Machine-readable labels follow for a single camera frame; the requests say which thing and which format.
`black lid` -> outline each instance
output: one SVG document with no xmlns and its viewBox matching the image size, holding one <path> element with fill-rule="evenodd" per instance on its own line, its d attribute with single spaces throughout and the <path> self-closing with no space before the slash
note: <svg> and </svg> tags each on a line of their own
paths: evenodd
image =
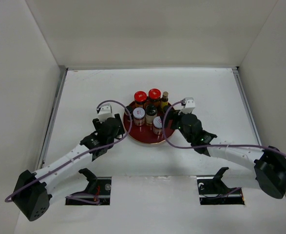
<svg viewBox="0 0 286 234">
<path fill-rule="evenodd" d="M 148 106 L 146 106 L 145 112 L 149 116 L 154 116 L 157 114 L 157 108 L 155 107 L 155 105 L 149 104 Z"/>
<path fill-rule="evenodd" d="M 126 108 L 128 109 L 128 111 L 132 114 L 133 113 L 133 107 L 132 106 L 126 106 Z"/>
</svg>

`jar lid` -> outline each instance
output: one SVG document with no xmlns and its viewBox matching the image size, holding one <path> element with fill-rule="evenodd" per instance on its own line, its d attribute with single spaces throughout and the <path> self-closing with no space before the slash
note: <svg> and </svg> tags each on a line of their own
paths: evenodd
<svg viewBox="0 0 286 234">
<path fill-rule="evenodd" d="M 133 107 L 132 106 L 126 106 L 127 110 L 130 112 L 130 114 L 133 113 Z"/>
<path fill-rule="evenodd" d="M 157 116 L 156 118 L 153 119 L 153 125 L 156 128 L 162 128 L 162 121 L 161 121 L 160 116 Z"/>
<path fill-rule="evenodd" d="M 159 89 L 151 89 L 151 90 L 149 90 L 149 92 L 148 92 L 148 96 L 149 96 L 149 98 L 151 98 L 151 99 L 160 99 L 161 92 L 160 92 Z"/>
<path fill-rule="evenodd" d="M 146 106 L 145 112 L 149 116 L 154 116 L 157 114 L 157 108 L 155 107 L 155 105 L 149 104 L 148 106 Z"/>
<path fill-rule="evenodd" d="M 145 102 L 147 100 L 147 94 L 144 91 L 138 91 L 134 94 L 135 101 Z"/>
<path fill-rule="evenodd" d="M 133 111 L 133 116 L 134 118 L 137 118 L 137 119 L 141 119 L 145 116 L 145 111 L 143 108 L 141 107 L 137 107 L 134 109 Z"/>
</svg>

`white table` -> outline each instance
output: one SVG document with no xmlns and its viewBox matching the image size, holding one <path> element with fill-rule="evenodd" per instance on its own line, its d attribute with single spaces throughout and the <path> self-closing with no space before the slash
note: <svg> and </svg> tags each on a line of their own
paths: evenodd
<svg viewBox="0 0 286 234">
<path fill-rule="evenodd" d="M 151 88 L 168 91 L 170 103 L 193 97 L 193 113 L 208 132 L 235 143 L 258 143 L 231 69 L 69 71 L 45 165 L 94 131 L 92 119 L 97 117 L 98 103 L 115 99 L 126 105 L 136 91 Z M 123 114 L 115 104 L 113 112 Z M 188 146 L 179 132 L 170 140 Z M 33 223 L 21 214 L 16 233 L 286 233 L 285 198 L 276 200 L 262 191 L 244 189 L 246 206 L 200 206 L 196 178 L 189 176 L 215 174 L 224 166 L 249 173 L 239 165 L 194 150 L 178 150 L 167 143 L 143 145 L 128 137 L 88 167 L 97 176 L 113 176 L 109 207 L 65 207 L 64 201 L 59 201 Z M 150 176 L 181 177 L 168 181 Z"/>
</svg>

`spice jar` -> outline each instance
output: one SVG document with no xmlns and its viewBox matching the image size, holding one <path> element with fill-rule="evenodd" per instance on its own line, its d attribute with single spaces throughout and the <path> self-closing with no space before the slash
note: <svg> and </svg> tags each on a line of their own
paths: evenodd
<svg viewBox="0 0 286 234">
<path fill-rule="evenodd" d="M 149 104 L 145 109 L 145 120 L 147 125 L 153 124 L 153 119 L 157 117 L 157 108 L 153 104 Z"/>
<path fill-rule="evenodd" d="M 134 124 L 137 126 L 142 126 L 145 123 L 145 111 L 141 107 L 137 107 L 133 111 Z"/>
<path fill-rule="evenodd" d="M 134 94 L 135 107 L 144 108 L 147 101 L 147 94 L 144 91 L 138 91 Z"/>
<path fill-rule="evenodd" d="M 168 92 L 163 92 L 162 94 L 162 99 L 161 99 L 161 102 L 160 102 L 160 109 L 163 111 L 163 108 L 168 105 L 168 101 L 169 101 L 169 93 Z"/>
<path fill-rule="evenodd" d="M 155 105 L 155 107 L 160 105 L 160 96 L 161 92 L 159 89 L 151 89 L 148 92 L 148 99 L 151 104 Z"/>
<path fill-rule="evenodd" d="M 126 108 L 127 108 L 127 110 L 130 112 L 131 117 L 132 117 L 132 119 L 133 119 L 133 108 L 132 108 L 132 106 L 126 106 Z M 129 116 L 128 112 L 127 112 L 127 111 L 124 111 L 124 113 L 125 113 L 125 116 L 126 116 L 127 121 L 130 122 L 130 116 Z"/>
<path fill-rule="evenodd" d="M 157 116 L 153 119 L 153 133 L 155 133 L 156 135 L 162 134 L 162 121 L 160 116 Z"/>
</svg>

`red lid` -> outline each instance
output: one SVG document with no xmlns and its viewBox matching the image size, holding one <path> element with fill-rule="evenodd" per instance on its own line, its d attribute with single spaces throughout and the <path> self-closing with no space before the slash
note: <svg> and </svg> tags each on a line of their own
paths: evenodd
<svg viewBox="0 0 286 234">
<path fill-rule="evenodd" d="M 144 91 L 138 91 L 134 94 L 135 101 L 145 102 L 147 100 L 147 94 Z"/>
<path fill-rule="evenodd" d="M 159 89 L 151 89 L 151 90 L 149 90 L 149 92 L 148 92 L 148 96 L 149 96 L 149 98 L 151 98 L 151 99 L 160 99 L 161 92 L 160 92 Z"/>
</svg>

